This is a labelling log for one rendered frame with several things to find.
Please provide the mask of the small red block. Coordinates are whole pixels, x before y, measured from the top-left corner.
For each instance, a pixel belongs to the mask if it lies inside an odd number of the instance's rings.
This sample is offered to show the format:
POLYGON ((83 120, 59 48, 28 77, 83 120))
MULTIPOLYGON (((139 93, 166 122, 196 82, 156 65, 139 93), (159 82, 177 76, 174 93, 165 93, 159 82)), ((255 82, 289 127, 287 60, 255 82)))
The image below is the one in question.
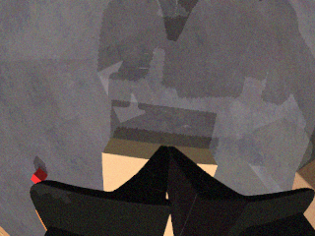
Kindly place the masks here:
POLYGON ((42 169, 36 169, 35 173, 32 175, 31 180, 38 184, 38 181, 43 181, 47 177, 47 174, 43 172, 42 169))

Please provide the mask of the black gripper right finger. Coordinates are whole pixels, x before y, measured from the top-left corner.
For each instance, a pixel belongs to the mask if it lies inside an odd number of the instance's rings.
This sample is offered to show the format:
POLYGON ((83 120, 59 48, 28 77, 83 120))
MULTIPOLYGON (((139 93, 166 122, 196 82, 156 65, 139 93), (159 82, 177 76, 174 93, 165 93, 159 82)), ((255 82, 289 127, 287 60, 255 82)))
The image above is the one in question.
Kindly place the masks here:
POLYGON ((173 236, 239 236, 243 229, 305 213, 314 189, 241 196, 180 149, 168 146, 168 199, 173 236))

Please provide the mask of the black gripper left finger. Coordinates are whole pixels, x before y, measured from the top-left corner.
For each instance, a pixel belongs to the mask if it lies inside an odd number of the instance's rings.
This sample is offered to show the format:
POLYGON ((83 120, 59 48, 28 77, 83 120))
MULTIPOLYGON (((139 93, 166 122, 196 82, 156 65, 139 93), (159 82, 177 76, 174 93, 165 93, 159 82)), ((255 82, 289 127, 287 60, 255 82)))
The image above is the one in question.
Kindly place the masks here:
POLYGON ((31 200, 44 227, 83 236, 164 236, 172 202, 168 192, 169 150, 161 145, 147 164, 113 192, 43 180, 31 200))

